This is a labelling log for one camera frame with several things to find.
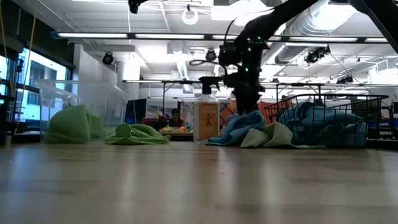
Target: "wooden floor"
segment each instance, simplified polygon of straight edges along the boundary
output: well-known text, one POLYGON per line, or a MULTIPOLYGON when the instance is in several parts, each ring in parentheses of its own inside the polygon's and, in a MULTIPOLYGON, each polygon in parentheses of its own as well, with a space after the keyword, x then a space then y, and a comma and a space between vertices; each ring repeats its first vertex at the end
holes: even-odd
POLYGON ((0 149, 0 223, 398 223, 398 153, 25 145, 0 149))

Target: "laundry basket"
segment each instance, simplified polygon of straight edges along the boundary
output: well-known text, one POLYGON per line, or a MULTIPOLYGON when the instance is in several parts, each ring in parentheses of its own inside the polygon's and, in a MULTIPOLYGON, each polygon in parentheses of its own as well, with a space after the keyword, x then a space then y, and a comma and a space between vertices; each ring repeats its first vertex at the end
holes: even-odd
POLYGON ((264 107, 267 123, 280 122, 292 144, 364 147, 368 124, 381 121, 384 95, 304 94, 264 107))

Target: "green cloth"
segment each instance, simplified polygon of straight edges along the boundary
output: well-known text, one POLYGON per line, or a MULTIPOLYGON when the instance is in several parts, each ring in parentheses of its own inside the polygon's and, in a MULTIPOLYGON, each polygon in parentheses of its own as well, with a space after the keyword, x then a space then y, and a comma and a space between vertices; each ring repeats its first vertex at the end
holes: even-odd
POLYGON ((121 124, 115 133, 105 139, 106 144, 136 145, 165 144, 170 136, 163 136, 153 127, 144 124, 121 124))
POLYGON ((293 133, 291 130, 278 123, 265 126, 262 130, 250 129, 244 138, 242 148, 257 147, 284 147, 297 149, 324 149, 325 146, 294 146, 292 145, 293 133))
POLYGON ((103 120, 95 116, 86 105, 72 106, 52 116, 45 143, 83 144, 90 139, 104 137, 103 120))

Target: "clear plastic bin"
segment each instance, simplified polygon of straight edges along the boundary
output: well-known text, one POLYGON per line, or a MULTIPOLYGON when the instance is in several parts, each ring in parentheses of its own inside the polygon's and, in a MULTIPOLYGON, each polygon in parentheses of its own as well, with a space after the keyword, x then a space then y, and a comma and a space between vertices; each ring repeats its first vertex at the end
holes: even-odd
POLYGON ((124 122, 129 96, 108 83, 63 80, 36 80, 40 88, 40 135, 49 129, 51 117, 76 105, 87 108, 103 120, 104 139, 124 122))

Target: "computer monitor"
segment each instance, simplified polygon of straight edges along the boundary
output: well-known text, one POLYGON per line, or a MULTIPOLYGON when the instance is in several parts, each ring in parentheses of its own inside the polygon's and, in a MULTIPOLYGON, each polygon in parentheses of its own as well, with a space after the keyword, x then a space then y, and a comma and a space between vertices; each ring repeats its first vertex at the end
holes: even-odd
POLYGON ((398 102, 394 102, 394 114, 398 113, 398 102))
POLYGON ((146 109, 147 99, 129 100, 127 102, 125 119, 141 120, 142 118, 145 118, 146 109))

